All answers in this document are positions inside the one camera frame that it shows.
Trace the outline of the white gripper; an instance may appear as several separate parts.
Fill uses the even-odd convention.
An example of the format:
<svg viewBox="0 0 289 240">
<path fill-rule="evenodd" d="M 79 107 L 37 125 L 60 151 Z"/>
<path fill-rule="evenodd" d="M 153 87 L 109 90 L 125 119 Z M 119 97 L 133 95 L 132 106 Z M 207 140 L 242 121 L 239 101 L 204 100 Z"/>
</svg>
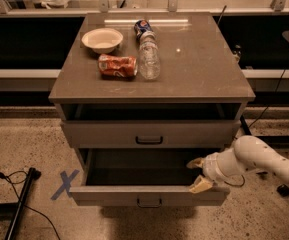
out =
<svg viewBox="0 0 289 240">
<path fill-rule="evenodd" d="M 228 180 L 223 174 L 218 165 L 219 153 L 215 152 L 204 159 L 201 157 L 195 158 L 187 163 L 186 167 L 189 169 L 202 168 L 203 174 L 199 175 L 192 185 L 189 186 L 189 191 L 193 194 L 207 191 L 213 187 L 213 184 L 219 184 Z"/>
</svg>

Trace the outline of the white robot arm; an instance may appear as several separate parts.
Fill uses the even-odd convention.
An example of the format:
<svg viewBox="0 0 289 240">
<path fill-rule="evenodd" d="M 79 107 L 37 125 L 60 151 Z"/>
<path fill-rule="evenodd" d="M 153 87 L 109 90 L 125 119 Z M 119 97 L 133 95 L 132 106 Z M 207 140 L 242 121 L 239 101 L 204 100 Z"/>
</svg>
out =
<svg viewBox="0 0 289 240">
<path fill-rule="evenodd" d="M 239 137 L 225 151 L 193 159 L 187 167 L 202 169 L 202 174 L 189 186 L 189 191 L 194 194 L 207 191 L 215 183 L 227 181 L 231 176 L 244 175 L 255 169 L 275 174 L 289 187 L 289 159 L 251 135 Z"/>
</svg>

